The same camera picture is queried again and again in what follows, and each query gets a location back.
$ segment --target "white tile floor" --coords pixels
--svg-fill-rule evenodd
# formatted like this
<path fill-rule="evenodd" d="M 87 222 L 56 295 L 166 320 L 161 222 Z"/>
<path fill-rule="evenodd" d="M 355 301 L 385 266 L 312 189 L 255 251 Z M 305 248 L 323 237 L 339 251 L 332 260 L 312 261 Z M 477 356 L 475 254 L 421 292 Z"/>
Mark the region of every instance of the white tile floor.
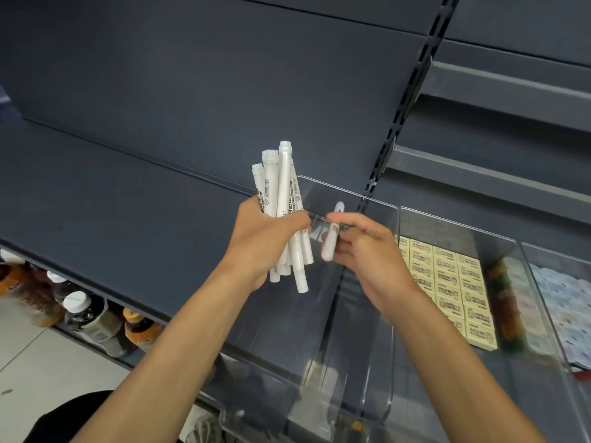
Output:
<path fill-rule="evenodd" d="M 0 304 L 0 436 L 21 443 L 44 413 L 84 393 L 114 389 L 129 371 Z M 185 439 L 205 410 L 193 407 Z"/>

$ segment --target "forearm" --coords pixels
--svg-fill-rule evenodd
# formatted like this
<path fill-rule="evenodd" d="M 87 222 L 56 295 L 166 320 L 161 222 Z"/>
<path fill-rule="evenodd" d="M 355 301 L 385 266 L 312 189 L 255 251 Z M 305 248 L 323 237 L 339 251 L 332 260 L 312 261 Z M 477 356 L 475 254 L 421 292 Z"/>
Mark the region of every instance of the forearm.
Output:
<path fill-rule="evenodd" d="M 389 318 L 452 442 L 544 441 L 421 290 L 397 302 Z"/>
<path fill-rule="evenodd" d="M 246 298 L 235 274 L 216 269 L 73 441 L 176 441 Z"/>

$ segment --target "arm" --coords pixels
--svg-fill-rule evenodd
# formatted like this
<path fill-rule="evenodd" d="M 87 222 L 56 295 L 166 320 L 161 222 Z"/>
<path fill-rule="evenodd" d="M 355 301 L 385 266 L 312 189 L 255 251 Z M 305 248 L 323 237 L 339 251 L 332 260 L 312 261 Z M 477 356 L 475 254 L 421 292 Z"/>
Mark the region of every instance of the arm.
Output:
<path fill-rule="evenodd" d="M 248 295 L 264 283 L 288 239 L 309 224 L 305 211 L 271 218 L 258 198 L 245 201 L 218 267 L 72 441 L 176 441 Z"/>
<path fill-rule="evenodd" d="M 415 283 L 392 232 L 359 213 L 330 213 L 342 231 L 335 261 L 353 270 L 396 328 L 454 443 L 544 442 L 469 344 Z"/>

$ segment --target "bundle of white markers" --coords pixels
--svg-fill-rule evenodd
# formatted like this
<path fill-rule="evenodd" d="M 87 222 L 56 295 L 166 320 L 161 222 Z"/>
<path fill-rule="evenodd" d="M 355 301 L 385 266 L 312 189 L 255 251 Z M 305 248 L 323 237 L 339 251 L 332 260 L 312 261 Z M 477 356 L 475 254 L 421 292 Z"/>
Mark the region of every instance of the bundle of white markers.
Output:
<path fill-rule="evenodd" d="M 281 217 L 304 209 L 291 158 L 291 142 L 279 143 L 279 151 L 262 151 L 262 164 L 253 165 L 252 174 L 265 214 Z M 269 281 L 279 282 L 279 277 L 291 275 L 293 268 L 297 291 L 308 292 L 304 265 L 313 262 L 308 230 L 298 231 L 291 237 L 277 265 L 269 271 Z"/>

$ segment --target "hand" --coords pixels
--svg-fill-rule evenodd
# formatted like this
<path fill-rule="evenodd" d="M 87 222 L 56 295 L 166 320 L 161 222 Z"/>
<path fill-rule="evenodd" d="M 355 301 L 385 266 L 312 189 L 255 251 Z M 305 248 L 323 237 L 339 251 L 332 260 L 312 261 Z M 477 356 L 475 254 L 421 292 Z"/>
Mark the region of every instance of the hand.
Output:
<path fill-rule="evenodd" d="M 251 197 L 238 208 L 232 238 L 219 266 L 244 276 L 250 292 L 257 290 L 293 234 L 309 226 L 306 211 L 271 217 L 261 211 L 258 196 Z"/>
<path fill-rule="evenodd" d="M 357 275 L 365 295 L 383 315 L 389 317 L 405 296 L 422 292 L 387 227 L 360 213 L 329 213 L 326 218 L 352 227 L 339 233 L 333 260 Z"/>

